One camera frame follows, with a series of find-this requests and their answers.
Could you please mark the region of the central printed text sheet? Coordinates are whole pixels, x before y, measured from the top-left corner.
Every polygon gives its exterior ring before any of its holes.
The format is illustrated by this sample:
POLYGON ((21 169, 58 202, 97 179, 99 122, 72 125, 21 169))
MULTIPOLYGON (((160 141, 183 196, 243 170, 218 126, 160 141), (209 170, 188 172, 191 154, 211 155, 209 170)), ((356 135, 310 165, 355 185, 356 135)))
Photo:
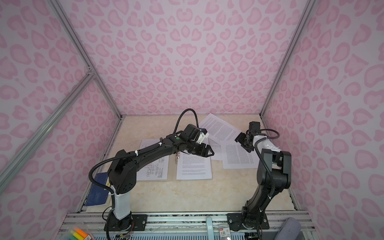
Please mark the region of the central printed text sheet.
POLYGON ((235 128, 231 124, 221 118, 209 114, 200 123, 199 126, 206 129, 209 134, 209 139, 220 143, 222 141, 234 141, 241 133, 241 130, 235 128))

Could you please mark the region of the translucent beige file folder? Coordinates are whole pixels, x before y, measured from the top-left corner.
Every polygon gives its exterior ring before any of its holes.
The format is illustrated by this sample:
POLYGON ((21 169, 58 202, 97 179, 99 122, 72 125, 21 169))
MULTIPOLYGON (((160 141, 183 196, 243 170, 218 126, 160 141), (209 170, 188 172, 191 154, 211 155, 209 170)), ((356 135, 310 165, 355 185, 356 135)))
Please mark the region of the translucent beige file folder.
POLYGON ((168 169, 168 179, 166 181, 175 181, 177 179, 177 164, 175 162, 175 155, 169 156, 169 169, 168 169))

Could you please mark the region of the technical drawing paper sheet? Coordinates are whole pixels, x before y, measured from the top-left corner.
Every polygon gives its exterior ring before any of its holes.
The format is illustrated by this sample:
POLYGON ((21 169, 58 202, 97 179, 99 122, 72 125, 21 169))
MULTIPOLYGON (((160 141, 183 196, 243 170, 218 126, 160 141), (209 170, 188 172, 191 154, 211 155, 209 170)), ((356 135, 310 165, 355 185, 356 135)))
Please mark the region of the technical drawing paper sheet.
POLYGON ((162 157, 137 172, 137 181, 166 181, 168 179, 169 156, 162 157))

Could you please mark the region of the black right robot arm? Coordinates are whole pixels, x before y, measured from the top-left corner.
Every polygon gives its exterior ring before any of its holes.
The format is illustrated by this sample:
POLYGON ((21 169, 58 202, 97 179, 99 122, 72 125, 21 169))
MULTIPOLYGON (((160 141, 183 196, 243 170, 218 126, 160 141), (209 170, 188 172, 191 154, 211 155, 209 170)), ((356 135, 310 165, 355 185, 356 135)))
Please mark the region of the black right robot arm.
POLYGON ((270 228, 266 208, 272 199, 288 189, 292 179, 292 155, 276 147, 262 133, 240 133, 235 141, 247 152, 255 151, 259 157, 258 187, 246 201, 240 214, 227 214, 230 230, 262 231, 270 228))

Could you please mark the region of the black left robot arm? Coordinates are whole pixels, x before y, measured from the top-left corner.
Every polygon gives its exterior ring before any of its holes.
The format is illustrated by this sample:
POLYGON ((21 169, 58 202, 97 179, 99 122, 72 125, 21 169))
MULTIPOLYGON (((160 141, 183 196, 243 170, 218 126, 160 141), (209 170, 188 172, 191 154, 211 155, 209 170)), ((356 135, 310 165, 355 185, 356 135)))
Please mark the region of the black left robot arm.
POLYGON ((150 163, 166 156, 186 152, 198 157, 209 158, 215 155, 212 147, 198 140, 187 137, 182 132, 170 134, 159 139, 153 145, 136 151, 118 152, 115 157, 104 160, 91 168, 88 174, 90 182, 107 190, 111 195, 112 208, 108 213, 104 231, 131 231, 135 220, 130 208, 130 193, 137 183, 137 172, 150 163), (107 171, 110 185, 107 186, 94 178, 94 172, 104 164, 111 163, 107 171))

